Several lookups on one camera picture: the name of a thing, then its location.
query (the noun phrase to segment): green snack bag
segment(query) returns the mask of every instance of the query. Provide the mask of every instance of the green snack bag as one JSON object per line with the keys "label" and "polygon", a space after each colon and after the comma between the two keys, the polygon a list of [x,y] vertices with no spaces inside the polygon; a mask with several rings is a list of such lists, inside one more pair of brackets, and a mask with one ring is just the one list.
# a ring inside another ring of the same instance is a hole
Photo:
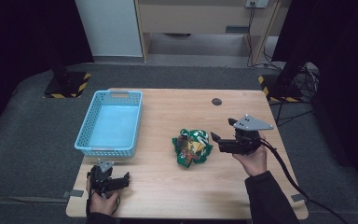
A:
{"label": "green snack bag", "polygon": [[177,138],[172,139],[177,155],[177,162],[188,168],[191,162],[202,163],[211,154],[208,134],[203,130],[188,131],[182,129]]}

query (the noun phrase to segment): basket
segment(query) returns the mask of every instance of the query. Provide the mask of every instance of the basket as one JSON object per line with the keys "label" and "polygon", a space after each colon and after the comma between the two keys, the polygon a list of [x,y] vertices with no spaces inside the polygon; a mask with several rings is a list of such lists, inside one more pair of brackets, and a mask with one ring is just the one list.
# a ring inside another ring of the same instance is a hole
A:
{"label": "basket", "polygon": [[86,156],[133,157],[142,97],[140,91],[96,91],[75,148]]}

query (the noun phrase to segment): stand base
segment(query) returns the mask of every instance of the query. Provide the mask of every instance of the stand base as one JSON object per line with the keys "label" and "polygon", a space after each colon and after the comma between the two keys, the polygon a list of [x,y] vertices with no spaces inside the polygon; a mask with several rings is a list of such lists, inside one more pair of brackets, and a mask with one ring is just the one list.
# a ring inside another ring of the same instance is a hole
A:
{"label": "stand base", "polygon": [[45,89],[45,98],[76,98],[86,88],[91,74],[85,72],[69,72],[71,81],[68,86],[60,85],[54,77]]}
{"label": "stand base", "polygon": [[263,75],[258,78],[263,92],[269,101],[302,102],[303,94],[296,84],[291,84],[284,92],[275,91],[273,88],[278,75]]}

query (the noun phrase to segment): crumpled bag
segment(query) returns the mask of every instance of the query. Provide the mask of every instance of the crumpled bag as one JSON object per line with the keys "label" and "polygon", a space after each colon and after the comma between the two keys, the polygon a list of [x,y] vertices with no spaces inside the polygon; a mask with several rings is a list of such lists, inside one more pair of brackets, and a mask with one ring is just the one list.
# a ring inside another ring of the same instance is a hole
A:
{"label": "crumpled bag", "polygon": [[191,162],[203,163],[211,154],[209,136],[203,130],[182,129],[180,135],[172,139],[177,155],[177,163],[188,168]]}

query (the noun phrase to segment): wall outlet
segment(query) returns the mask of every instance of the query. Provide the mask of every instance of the wall outlet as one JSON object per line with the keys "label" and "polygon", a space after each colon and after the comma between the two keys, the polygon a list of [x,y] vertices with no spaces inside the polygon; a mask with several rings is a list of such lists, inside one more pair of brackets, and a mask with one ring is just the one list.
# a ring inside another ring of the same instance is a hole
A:
{"label": "wall outlet", "polygon": [[252,3],[254,3],[254,7],[267,7],[269,0],[247,0],[245,7],[252,7]]}

